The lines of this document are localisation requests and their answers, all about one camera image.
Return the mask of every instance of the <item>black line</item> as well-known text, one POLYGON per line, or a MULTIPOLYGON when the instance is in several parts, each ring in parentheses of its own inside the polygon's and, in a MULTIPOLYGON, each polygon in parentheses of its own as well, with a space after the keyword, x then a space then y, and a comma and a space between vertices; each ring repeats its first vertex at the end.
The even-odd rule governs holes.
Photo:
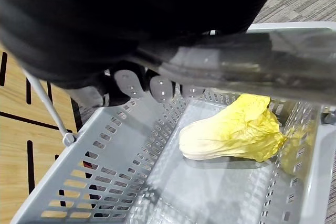
MULTIPOLYGON (((57 154, 55 154, 55 160, 58 159, 58 157, 59 157, 59 156, 58 156, 57 154)), ((58 190, 58 193, 59 193, 59 195, 64 196, 64 190, 59 189, 59 190, 58 190)), ((65 201, 63 201, 63 200, 61 200, 61 201, 59 202, 59 204, 60 204, 61 207, 65 207, 65 206, 66 206, 65 201)))
POLYGON ((7 53, 2 52, 1 67, 0 67, 0 86, 5 85, 6 67, 7 67, 7 53))
POLYGON ((58 130, 57 126, 47 124, 47 123, 41 123, 41 122, 34 121, 34 120, 31 120, 31 119, 27 119, 27 118, 22 118, 21 116, 8 114, 8 113, 2 112, 2 111, 0 111, 0 116, 4 116, 6 118, 18 120, 18 121, 25 122, 25 123, 31 123, 31 124, 34 124, 34 125, 43 126, 43 127, 53 129, 53 130, 58 130))
POLYGON ((28 163, 28 191, 30 194, 35 188, 33 142, 31 140, 27 141, 27 163, 28 163))
POLYGON ((27 104, 31 104, 32 103, 32 91, 31 91, 31 86, 30 86, 30 82, 28 81, 28 79, 26 79, 26 102, 27 104))
POLYGON ((52 95, 52 92, 51 92, 51 84, 50 84, 50 82, 47 82, 47 88, 48 88, 49 99, 51 100, 51 103, 53 103, 53 95, 52 95))
POLYGON ((83 127, 82 117, 80 116, 78 103, 71 98, 72 110, 74 112, 75 124, 77 132, 83 127))

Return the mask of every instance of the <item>gray carpet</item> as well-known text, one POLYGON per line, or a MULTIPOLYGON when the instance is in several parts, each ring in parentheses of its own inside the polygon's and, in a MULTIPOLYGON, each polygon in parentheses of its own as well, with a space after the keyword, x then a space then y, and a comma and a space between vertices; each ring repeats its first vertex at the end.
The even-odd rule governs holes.
MULTIPOLYGON (((336 0, 268 0, 255 19, 255 23, 299 21, 336 22, 336 0)), ((336 223, 336 161, 325 220, 336 223)))

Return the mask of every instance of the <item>black cloth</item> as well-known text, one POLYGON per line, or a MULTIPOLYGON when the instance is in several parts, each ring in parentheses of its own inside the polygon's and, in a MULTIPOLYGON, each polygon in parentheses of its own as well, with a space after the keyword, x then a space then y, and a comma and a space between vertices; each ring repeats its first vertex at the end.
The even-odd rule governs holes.
POLYGON ((266 0, 0 0, 0 40, 36 77, 93 84, 140 41, 244 32, 266 0))

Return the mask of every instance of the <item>wooden floor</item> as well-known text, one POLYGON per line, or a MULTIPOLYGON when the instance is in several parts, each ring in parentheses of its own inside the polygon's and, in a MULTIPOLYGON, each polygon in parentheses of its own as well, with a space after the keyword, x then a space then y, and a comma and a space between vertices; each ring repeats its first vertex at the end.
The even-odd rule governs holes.
MULTIPOLYGON (((14 213, 64 149, 58 128, 14 58, 0 48, 0 223, 14 213)), ((67 129, 75 132, 70 97, 43 83, 67 129)))

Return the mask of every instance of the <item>basket handle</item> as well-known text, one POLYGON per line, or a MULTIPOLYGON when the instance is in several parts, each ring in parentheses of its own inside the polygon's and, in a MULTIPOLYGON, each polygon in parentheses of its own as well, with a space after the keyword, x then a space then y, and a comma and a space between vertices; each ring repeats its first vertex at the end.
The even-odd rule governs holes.
POLYGON ((65 146, 70 146, 76 140, 75 136, 72 133, 68 132, 67 129, 65 128, 61 117, 57 113, 53 103, 51 102, 44 88, 42 87, 40 81, 36 77, 28 73, 26 70, 23 70, 23 72, 26 75, 30 84, 33 86, 35 92, 37 93, 41 101, 46 106, 48 112, 50 113, 51 117, 54 119, 56 125, 58 126, 58 130, 61 132, 63 136, 63 141, 62 141, 63 144, 65 146))

